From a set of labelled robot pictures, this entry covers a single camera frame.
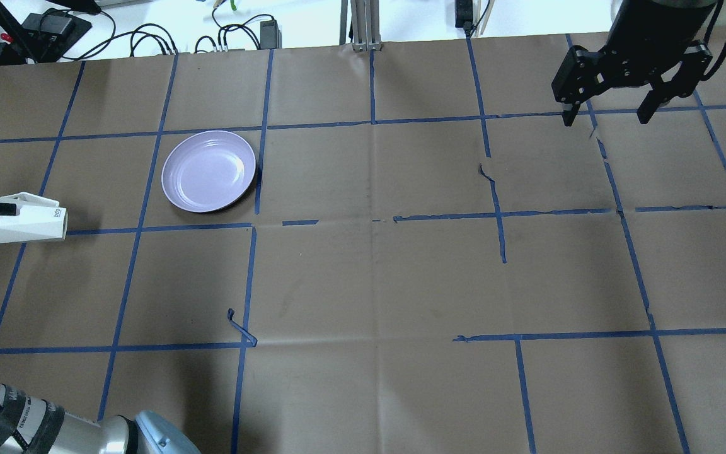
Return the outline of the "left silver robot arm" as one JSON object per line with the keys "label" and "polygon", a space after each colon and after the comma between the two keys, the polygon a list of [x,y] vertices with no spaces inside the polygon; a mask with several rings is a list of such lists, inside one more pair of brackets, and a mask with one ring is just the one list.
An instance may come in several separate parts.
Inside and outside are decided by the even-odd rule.
{"label": "left silver robot arm", "polygon": [[[28,192],[0,197],[0,244],[63,240],[68,212]],[[172,423],[150,410],[93,422],[0,383],[0,453],[197,453]]]}

